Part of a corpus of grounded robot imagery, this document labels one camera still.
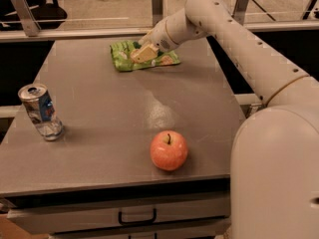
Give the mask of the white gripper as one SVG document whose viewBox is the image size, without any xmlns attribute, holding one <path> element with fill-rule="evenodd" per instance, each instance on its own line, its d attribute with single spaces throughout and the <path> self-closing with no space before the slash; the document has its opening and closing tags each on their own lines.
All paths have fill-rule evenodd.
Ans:
<svg viewBox="0 0 319 239">
<path fill-rule="evenodd" d="M 176 49 L 176 42 L 168 31 L 168 18 L 159 21 L 146 35 L 138 40 L 142 45 L 139 49 L 131 51 L 130 57 L 135 63 L 144 63 L 158 56 L 159 50 L 169 52 Z"/>
</svg>

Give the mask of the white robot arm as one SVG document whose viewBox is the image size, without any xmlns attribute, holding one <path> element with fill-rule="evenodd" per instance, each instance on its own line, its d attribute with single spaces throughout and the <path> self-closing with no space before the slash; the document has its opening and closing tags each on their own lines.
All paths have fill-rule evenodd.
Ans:
<svg viewBox="0 0 319 239">
<path fill-rule="evenodd" d="M 232 146 L 232 239 L 319 239 L 317 80 L 236 22 L 222 0 L 185 0 L 140 42 L 168 52 L 207 35 L 264 105 Z"/>
</svg>

